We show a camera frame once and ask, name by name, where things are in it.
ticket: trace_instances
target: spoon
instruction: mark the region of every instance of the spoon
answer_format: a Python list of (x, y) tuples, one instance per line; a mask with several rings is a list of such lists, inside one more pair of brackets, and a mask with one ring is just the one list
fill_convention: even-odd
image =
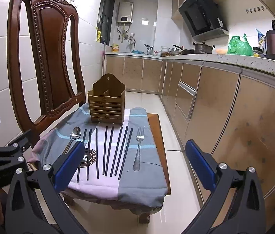
[(71, 132), (71, 140), (69, 141), (69, 143), (67, 144), (66, 148), (64, 149), (62, 154), (67, 154), (69, 147), (71, 146), (71, 143), (73, 142), (73, 140), (76, 140), (80, 137), (81, 135), (81, 129), (80, 127), (75, 127), (73, 129), (73, 131)]

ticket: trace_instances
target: speckled countertop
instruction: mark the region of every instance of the speckled countertop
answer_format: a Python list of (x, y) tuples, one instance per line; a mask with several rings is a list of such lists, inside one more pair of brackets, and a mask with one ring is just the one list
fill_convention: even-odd
[(173, 60), (196, 60), (224, 63), (229, 65), (237, 65), (245, 68), (255, 68), (264, 72), (275, 74), (275, 60), (265, 58), (258, 58), (253, 56), (235, 55), (235, 54), (186, 54), (175, 55), (168, 57), (158, 57), (146, 54), (130, 54), (130, 53), (112, 53), (107, 52), (107, 55), (125, 55), (125, 56), (140, 56), (145, 58), (155, 59), (173, 59)]

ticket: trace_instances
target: wooden utensil holder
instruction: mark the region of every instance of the wooden utensil holder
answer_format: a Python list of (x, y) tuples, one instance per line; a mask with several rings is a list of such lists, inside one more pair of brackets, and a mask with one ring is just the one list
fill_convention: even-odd
[(88, 91), (89, 109), (93, 123), (122, 124), (126, 86), (113, 74), (105, 74)]

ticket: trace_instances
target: yellow bottle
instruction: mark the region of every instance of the yellow bottle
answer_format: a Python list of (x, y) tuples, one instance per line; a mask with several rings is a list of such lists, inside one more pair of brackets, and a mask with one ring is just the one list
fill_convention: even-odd
[(98, 31), (98, 38), (96, 40), (97, 42), (101, 41), (101, 30)]

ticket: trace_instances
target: metal fork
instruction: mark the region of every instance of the metal fork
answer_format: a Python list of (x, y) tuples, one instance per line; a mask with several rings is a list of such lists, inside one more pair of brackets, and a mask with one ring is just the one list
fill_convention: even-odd
[(138, 128), (137, 130), (137, 141), (138, 141), (138, 146), (137, 146), (137, 154), (135, 156), (134, 164), (133, 164), (133, 170), (135, 172), (140, 170), (140, 163), (141, 163), (141, 142), (144, 140), (144, 127)]

